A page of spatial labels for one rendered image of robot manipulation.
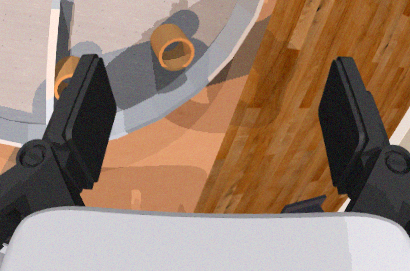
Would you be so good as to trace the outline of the bronze bushing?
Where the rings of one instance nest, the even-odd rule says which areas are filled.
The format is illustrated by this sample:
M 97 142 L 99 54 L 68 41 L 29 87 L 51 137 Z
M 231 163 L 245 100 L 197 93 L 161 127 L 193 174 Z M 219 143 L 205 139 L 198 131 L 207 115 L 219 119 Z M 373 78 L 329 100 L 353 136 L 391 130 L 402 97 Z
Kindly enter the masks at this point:
M 55 65 L 54 93 L 57 99 L 59 99 L 61 92 L 69 84 L 63 82 L 62 80 L 68 77 L 72 77 L 76 69 L 76 66 L 79 62 L 79 59 L 80 58 L 76 56 L 67 56 L 59 60 L 58 63 Z
M 179 43 L 174 49 L 163 52 L 175 41 Z M 150 37 L 150 44 L 161 66 L 166 70 L 181 70 L 191 63 L 194 57 L 193 44 L 177 25 L 171 23 L 157 27 Z

